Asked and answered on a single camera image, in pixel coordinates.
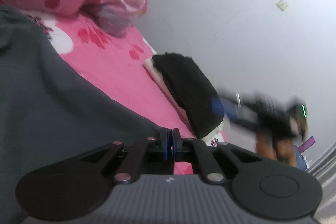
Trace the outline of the person's right hand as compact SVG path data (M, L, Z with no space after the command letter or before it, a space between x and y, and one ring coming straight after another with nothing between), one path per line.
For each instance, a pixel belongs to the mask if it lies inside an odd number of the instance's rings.
M287 166L295 166L294 140L305 139L306 133L306 118L290 117L284 120L261 118L256 133L256 152Z

